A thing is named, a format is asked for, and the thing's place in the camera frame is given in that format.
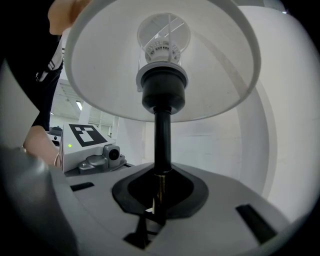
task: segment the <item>table lamp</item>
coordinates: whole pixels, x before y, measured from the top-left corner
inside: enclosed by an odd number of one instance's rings
[[[47,245],[82,256],[255,255],[289,225],[239,180],[171,162],[171,122],[223,114],[258,80],[258,41],[231,0],[93,0],[69,33],[64,65],[85,102],[155,123],[154,163],[63,173],[1,148],[10,205]]]
[[[206,211],[205,225],[221,207],[213,199],[217,186],[243,195],[233,203],[246,205],[234,211],[260,223],[262,234],[252,232],[261,242],[276,234],[270,222],[274,226],[280,218],[286,223],[238,181],[171,163],[171,122],[213,117],[237,106],[255,87],[260,66],[253,29],[229,0],[95,0],[80,14],[65,50],[71,86],[101,111],[155,123],[154,164],[105,180],[114,207],[140,218],[125,241],[145,249],[154,240],[156,247],[170,220],[197,226],[200,210]],[[268,221],[250,206],[252,200],[271,214]],[[229,216],[224,221],[240,220]]]

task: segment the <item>white wall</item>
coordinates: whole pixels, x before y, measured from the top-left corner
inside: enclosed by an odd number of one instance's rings
[[[144,156],[150,162],[154,160],[154,129],[154,123],[146,123]],[[242,144],[236,109],[207,119],[172,123],[171,159],[238,180]]]
[[[77,119],[72,119],[72,118],[66,118],[66,117],[62,117],[56,114],[52,114],[50,116],[50,127],[56,127],[59,126],[61,128],[63,128],[64,123],[74,123],[77,124],[78,120]],[[105,134],[108,135],[108,131],[109,131],[109,126],[107,125],[102,125],[101,126],[101,131]]]
[[[257,35],[259,79],[275,121],[276,167],[264,195],[294,221],[310,211],[319,195],[319,54],[293,17],[269,8],[240,9]]]
[[[120,153],[125,156],[127,162],[135,166],[142,163],[145,147],[144,128],[145,122],[119,118],[116,145],[120,147]]]
[[[114,139],[115,142],[117,142],[118,128],[119,128],[119,117],[115,116],[112,122],[112,139]]]

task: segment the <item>black shirt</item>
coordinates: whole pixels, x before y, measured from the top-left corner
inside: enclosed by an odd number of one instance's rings
[[[54,0],[10,1],[5,8],[4,58],[39,115],[33,126],[49,130],[50,111],[63,64],[49,71],[61,36],[50,34],[48,11]],[[43,72],[48,74],[42,81]]]

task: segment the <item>black lamp base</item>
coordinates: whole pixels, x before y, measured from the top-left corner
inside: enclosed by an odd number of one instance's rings
[[[155,179],[153,166],[148,166],[118,181],[112,188],[113,198],[124,212],[147,215],[158,189]],[[165,176],[165,219],[191,217],[205,204],[208,195],[203,180],[172,165],[172,171]]]

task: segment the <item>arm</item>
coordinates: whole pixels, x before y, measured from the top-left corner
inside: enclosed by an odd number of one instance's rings
[[[59,153],[53,142],[49,139],[45,129],[39,125],[31,127],[27,134],[23,147],[34,156],[40,157],[47,165],[54,165],[55,158]]]

